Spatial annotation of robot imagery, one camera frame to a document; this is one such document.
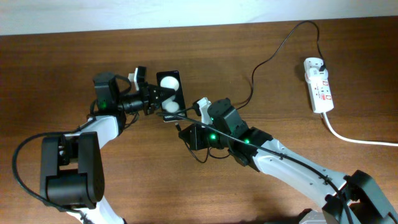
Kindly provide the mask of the white power strip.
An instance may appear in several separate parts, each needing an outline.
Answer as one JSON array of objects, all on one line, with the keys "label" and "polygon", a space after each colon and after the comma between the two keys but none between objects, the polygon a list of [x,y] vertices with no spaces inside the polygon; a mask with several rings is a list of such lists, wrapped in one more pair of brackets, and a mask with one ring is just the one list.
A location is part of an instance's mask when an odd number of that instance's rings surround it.
[{"label": "white power strip", "polygon": [[[316,57],[306,58],[303,65],[305,72],[312,67],[319,69],[321,72],[327,70],[324,61]],[[307,83],[307,85],[314,113],[322,114],[329,112],[334,108],[328,79],[322,80],[319,83]]]}]

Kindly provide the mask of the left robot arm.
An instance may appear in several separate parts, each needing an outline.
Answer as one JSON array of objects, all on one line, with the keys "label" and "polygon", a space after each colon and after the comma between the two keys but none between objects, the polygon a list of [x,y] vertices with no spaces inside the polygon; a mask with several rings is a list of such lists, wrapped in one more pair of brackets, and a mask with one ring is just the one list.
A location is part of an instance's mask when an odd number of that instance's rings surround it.
[{"label": "left robot arm", "polygon": [[158,85],[145,81],[145,69],[122,77],[112,72],[94,79],[96,99],[88,121],[75,131],[47,136],[42,141],[40,195],[63,207],[82,223],[125,223],[104,196],[101,148],[130,126],[139,112],[152,114],[164,101],[174,97],[180,84],[166,77]]}]

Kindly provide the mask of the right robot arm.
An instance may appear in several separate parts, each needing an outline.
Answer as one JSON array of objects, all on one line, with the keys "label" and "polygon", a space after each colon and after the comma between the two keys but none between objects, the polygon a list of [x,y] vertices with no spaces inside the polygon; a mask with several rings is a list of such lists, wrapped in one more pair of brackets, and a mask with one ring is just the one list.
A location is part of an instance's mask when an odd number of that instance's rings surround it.
[{"label": "right robot arm", "polygon": [[397,223],[397,212],[367,173],[324,168],[287,149],[279,140],[242,120],[229,99],[194,105],[201,121],[179,129],[190,149],[227,149],[235,161],[270,175],[316,203],[324,223]]}]

